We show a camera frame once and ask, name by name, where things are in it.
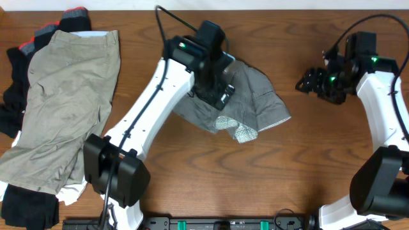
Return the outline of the grey shorts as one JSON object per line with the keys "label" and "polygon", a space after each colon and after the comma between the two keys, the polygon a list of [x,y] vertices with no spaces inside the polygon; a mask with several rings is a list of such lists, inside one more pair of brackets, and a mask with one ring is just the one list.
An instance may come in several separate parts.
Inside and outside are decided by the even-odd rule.
{"label": "grey shorts", "polygon": [[259,132],[291,118],[272,83],[259,70],[235,61],[224,78],[235,87],[235,92],[223,110],[215,109],[197,96],[186,95],[173,112],[210,133],[226,130],[239,143],[252,141]]}

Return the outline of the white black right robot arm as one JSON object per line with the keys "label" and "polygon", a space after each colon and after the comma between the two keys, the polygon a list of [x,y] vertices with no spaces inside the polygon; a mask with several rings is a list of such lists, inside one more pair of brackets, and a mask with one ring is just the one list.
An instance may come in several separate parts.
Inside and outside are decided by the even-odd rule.
{"label": "white black right robot arm", "polygon": [[361,100],[371,131],[374,153],[357,171],[348,195],[319,208],[306,229],[383,229],[383,221],[408,217],[408,111],[394,59],[376,52],[376,35],[356,32],[346,39],[345,54],[337,47],[323,53],[325,68],[304,73],[295,88],[342,104],[348,94]]}

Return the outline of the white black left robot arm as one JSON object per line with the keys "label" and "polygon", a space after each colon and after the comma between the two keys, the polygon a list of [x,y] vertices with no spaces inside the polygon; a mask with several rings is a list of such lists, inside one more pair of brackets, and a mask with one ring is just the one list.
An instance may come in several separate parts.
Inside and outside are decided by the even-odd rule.
{"label": "white black left robot arm", "polygon": [[224,52],[224,36],[175,36],[149,84],[126,115],[104,137],[90,135],[84,143],[85,179],[104,196],[93,229],[137,229],[143,215],[139,200],[150,182],[144,165],[149,148],[177,103],[188,93],[222,110],[233,86],[222,78],[234,57]]}

